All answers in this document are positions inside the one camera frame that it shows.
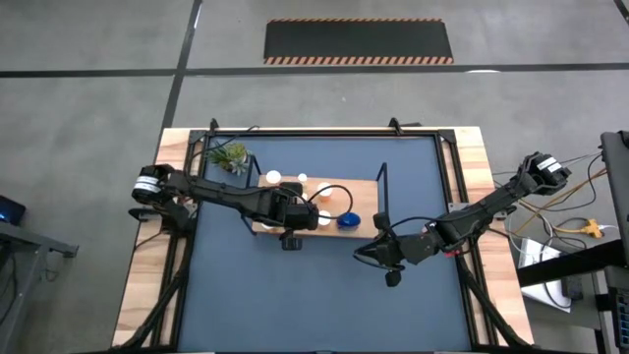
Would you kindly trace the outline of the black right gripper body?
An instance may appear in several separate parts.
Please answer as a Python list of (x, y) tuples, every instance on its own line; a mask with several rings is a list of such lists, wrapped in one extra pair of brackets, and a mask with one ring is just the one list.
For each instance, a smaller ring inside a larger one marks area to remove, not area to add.
[(436, 254), (438, 241), (428, 226), (421, 233), (397, 235), (386, 212), (375, 214), (373, 223), (379, 231), (375, 241), (380, 242), (376, 261), (381, 265), (398, 266), (398, 269), (387, 270), (385, 283), (388, 287), (395, 287), (400, 283), (405, 268), (401, 265), (403, 261), (416, 266)]

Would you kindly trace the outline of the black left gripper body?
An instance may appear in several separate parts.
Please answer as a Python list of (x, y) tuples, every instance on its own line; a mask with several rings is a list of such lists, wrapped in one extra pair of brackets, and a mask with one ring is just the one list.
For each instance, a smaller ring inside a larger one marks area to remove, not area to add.
[(280, 183), (272, 191), (271, 219), (281, 224), (284, 231), (279, 240), (283, 250), (301, 250), (303, 240), (296, 238), (296, 230), (316, 230), (318, 207), (303, 197), (303, 186), (297, 182)]

